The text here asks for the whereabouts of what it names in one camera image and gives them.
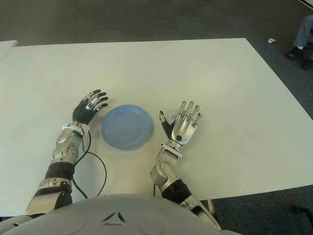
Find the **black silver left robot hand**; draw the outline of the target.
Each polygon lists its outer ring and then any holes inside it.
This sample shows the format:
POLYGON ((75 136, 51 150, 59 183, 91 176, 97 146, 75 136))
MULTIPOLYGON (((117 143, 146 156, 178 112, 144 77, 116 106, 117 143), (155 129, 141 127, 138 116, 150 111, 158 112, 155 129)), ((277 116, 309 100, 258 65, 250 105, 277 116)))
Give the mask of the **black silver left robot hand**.
POLYGON ((88 93, 76 106, 72 113, 72 121, 88 125, 95 114, 108 106, 109 97, 100 89, 88 93))

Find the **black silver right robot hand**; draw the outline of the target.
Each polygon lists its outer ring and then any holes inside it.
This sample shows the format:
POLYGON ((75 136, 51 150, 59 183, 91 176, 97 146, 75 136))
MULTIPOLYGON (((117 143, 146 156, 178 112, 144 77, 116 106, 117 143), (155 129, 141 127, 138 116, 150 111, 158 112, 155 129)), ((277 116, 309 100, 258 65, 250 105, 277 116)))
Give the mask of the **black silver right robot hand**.
POLYGON ((186 106, 186 101, 183 101, 171 124, 165 118, 163 111, 159 112, 159 119, 168 138, 167 145, 179 150, 192 138, 202 120, 202 115, 199 105, 195 106, 194 102, 190 101, 186 106))

